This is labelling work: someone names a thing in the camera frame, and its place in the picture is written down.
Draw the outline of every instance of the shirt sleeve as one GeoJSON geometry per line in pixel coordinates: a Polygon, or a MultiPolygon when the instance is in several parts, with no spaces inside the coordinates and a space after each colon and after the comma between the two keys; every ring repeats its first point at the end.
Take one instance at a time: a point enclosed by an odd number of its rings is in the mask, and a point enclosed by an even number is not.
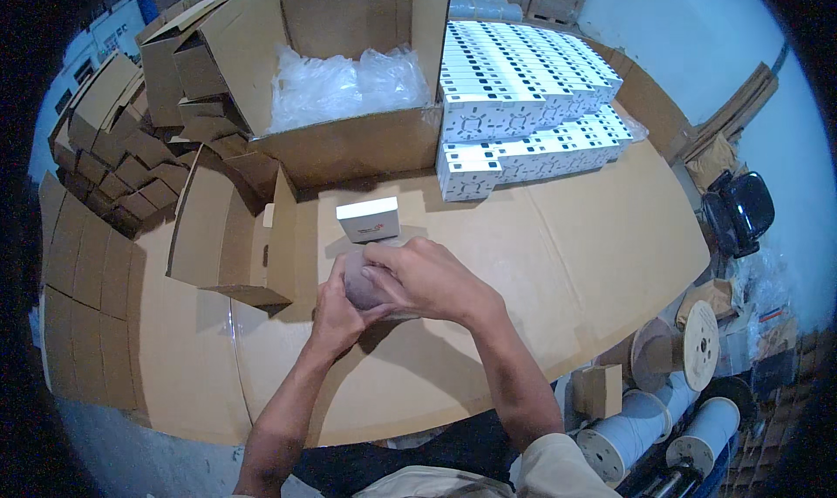
{"type": "Polygon", "coordinates": [[[619,498],[566,434],[551,433],[529,445],[521,458],[520,498],[619,498]]]}

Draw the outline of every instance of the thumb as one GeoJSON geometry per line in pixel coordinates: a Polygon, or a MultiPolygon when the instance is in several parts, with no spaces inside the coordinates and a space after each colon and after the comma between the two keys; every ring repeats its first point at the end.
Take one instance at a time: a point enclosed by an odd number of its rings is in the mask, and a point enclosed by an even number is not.
{"type": "Polygon", "coordinates": [[[381,289],[384,293],[389,295],[389,298],[400,305],[407,307],[407,291],[404,286],[389,271],[374,265],[364,265],[361,268],[361,274],[364,278],[369,280],[372,285],[381,289]]]}
{"type": "Polygon", "coordinates": [[[369,310],[361,312],[361,318],[363,319],[363,323],[371,325],[382,318],[386,318],[396,310],[398,310],[398,306],[396,304],[380,304],[369,310]]]}

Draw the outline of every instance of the person's right hand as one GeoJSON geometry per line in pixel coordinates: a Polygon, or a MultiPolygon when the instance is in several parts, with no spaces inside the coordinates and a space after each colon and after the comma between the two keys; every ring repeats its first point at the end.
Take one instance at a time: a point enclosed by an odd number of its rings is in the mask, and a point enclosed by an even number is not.
{"type": "Polygon", "coordinates": [[[471,329],[497,311],[506,312],[497,291],[432,240],[415,237],[400,248],[368,243],[363,258],[383,267],[365,266],[361,273],[396,305],[415,315],[471,329]]]}

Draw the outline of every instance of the stack of white boxes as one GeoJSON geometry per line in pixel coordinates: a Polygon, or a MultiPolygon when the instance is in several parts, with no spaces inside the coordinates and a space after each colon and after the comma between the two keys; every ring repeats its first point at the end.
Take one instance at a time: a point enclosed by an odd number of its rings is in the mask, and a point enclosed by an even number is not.
{"type": "Polygon", "coordinates": [[[632,141],[609,103],[622,79],[569,35],[502,22],[448,22],[436,171],[445,201],[498,183],[597,169],[632,141]]]}

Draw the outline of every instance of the forearm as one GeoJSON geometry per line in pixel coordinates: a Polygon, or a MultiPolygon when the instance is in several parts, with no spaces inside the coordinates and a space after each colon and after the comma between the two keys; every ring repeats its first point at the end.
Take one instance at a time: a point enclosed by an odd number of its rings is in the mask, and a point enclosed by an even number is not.
{"type": "Polygon", "coordinates": [[[279,496],[308,435],[311,412],[331,359],[303,348],[250,431],[236,494],[279,496]]]}
{"type": "Polygon", "coordinates": [[[468,325],[486,370],[491,400],[521,452],[544,434],[563,433],[561,409],[505,311],[468,325]]]}

